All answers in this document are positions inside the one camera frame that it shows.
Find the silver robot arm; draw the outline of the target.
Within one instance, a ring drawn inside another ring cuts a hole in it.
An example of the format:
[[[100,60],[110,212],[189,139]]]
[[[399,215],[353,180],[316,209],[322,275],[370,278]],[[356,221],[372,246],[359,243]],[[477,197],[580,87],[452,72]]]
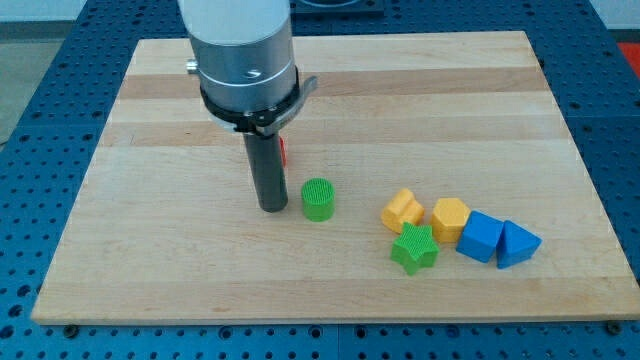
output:
[[[317,78],[300,80],[287,0],[179,0],[205,106],[223,127],[269,137]]]

